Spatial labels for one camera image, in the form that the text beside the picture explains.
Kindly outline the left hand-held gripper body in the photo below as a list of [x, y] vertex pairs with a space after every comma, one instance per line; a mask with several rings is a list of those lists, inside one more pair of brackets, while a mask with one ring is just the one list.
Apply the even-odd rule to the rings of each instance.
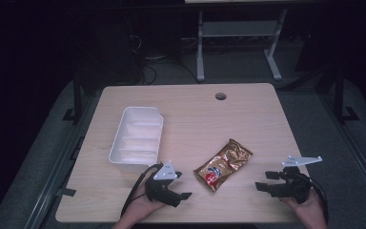
[[176, 170], [171, 161], [165, 164], [157, 164], [157, 170], [145, 182], [145, 194], [150, 201], [157, 200], [173, 207], [179, 205], [181, 201], [179, 199], [180, 194], [168, 188], [176, 179], [175, 172]]

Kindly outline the black metal stand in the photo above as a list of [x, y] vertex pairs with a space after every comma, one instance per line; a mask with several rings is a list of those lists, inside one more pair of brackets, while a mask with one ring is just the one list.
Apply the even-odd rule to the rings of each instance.
[[344, 79], [345, 74], [341, 67], [337, 69], [335, 77], [335, 104], [334, 113], [337, 121], [344, 124], [346, 121], [358, 121], [355, 110], [352, 107], [343, 106], [344, 95]]
[[71, 121], [73, 125], [76, 125], [82, 114], [82, 95], [81, 95], [82, 89], [78, 76], [76, 76], [73, 79], [72, 87], [73, 87], [73, 108], [66, 110], [63, 119], [65, 121]]

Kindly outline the gold snack packet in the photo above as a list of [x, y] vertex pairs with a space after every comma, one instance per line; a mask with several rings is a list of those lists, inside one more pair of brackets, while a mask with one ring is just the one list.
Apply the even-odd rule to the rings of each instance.
[[214, 157], [193, 172], [201, 183], [212, 192], [216, 192], [228, 177], [244, 166], [253, 155], [249, 149], [230, 138]]

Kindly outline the white plastic bin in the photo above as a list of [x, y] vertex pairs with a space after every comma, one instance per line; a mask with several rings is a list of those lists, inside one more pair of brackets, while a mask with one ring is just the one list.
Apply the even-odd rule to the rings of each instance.
[[152, 166], [157, 161], [164, 118], [155, 107], [127, 107], [114, 137], [109, 161]]

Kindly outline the person's right hand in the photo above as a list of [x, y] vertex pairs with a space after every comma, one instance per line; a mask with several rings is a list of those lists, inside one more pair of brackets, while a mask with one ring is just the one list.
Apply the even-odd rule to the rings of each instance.
[[326, 224], [320, 198], [314, 189], [310, 190], [309, 197], [304, 203], [299, 204], [293, 198], [281, 198], [280, 201], [295, 212], [303, 225], [307, 223]]

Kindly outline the white metal desk frame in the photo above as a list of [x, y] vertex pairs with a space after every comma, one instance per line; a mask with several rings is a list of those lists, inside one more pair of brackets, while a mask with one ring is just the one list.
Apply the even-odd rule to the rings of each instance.
[[280, 12], [276, 20], [265, 21], [222, 21], [207, 22], [203, 19], [203, 12], [198, 16], [197, 26], [197, 52], [196, 52], [196, 80], [205, 80], [203, 39], [218, 37], [271, 37], [272, 43], [269, 49], [264, 51], [264, 55], [274, 80], [281, 81], [282, 76], [274, 59], [275, 48], [278, 43], [287, 9]]

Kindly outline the black table edge bracket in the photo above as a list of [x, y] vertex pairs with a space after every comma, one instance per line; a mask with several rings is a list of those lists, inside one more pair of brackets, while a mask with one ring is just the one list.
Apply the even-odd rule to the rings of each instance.
[[61, 188], [58, 189], [56, 192], [56, 195], [61, 197], [61, 196], [68, 196], [68, 197], [73, 197], [76, 193], [76, 190], [73, 189], [68, 189], [68, 188]]

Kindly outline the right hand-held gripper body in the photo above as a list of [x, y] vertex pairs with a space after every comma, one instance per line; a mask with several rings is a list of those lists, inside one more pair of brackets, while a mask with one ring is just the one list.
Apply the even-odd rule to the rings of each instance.
[[323, 199], [321, 190], [314, 184], [313, 179], [302, 174], [299, 166], [317, 163], [322, 160], [318, 157], [288, 156], [281, 162], [283, 170], [279, 172], [284, 183], [269, 185], [269, 193], [273, 198], [295, 198], [297, 203], [304, 203], [311, 188], [314, 188], [320, 199]]

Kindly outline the person's left hand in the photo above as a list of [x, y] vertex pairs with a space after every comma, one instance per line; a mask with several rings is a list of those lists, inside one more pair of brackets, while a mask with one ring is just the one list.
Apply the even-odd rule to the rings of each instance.
[[150, 201], [145, 194], [145, 185], [141, 184], [132, 196], [132, 201], [123, 215], [133, 223], [146, 219], [155, 211], [165, 207], [165, 204], [157, 200]]

